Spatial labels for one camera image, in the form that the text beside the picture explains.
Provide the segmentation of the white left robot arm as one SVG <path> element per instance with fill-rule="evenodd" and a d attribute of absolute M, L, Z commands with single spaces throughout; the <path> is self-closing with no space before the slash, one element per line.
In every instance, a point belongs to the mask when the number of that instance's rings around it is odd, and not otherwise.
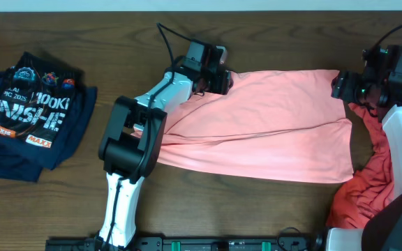
<path fill-rule="evenodd" d="M 224 46 L 192 42 L 186 55 L 171 60 L 150 91 L 116 99 L 98 150 L 108 196 L 97 250 L 130 246 L 140 189 L 156 166 L 168 114 L 196 93 L 227 94 L 233 85 L 224 66 L 227 55 Z"/>

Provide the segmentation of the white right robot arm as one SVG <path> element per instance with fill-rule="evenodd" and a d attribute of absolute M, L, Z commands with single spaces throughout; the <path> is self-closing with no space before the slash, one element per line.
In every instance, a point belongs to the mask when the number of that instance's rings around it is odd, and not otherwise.
<path fill-rule="evenodd" d="M 324 250 L 402 250 L 402 71 L 364 76 L 341 71 L 332 97 L 370 105 L 382 118 L 393 172 L 393 200 L 362 228 L 331 228 Z"/>

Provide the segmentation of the pink t-shirt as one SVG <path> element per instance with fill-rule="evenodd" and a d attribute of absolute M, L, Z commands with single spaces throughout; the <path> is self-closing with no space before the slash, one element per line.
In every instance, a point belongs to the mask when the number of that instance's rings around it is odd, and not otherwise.
<path fill-rule="evenodd" d="M 158 161 L 212 174 L 305 183 L 352 178 L 352 124 L 332 98 L 336 70 L 233 73 L 222 96 L 194 95 L 167 116 Z"/>

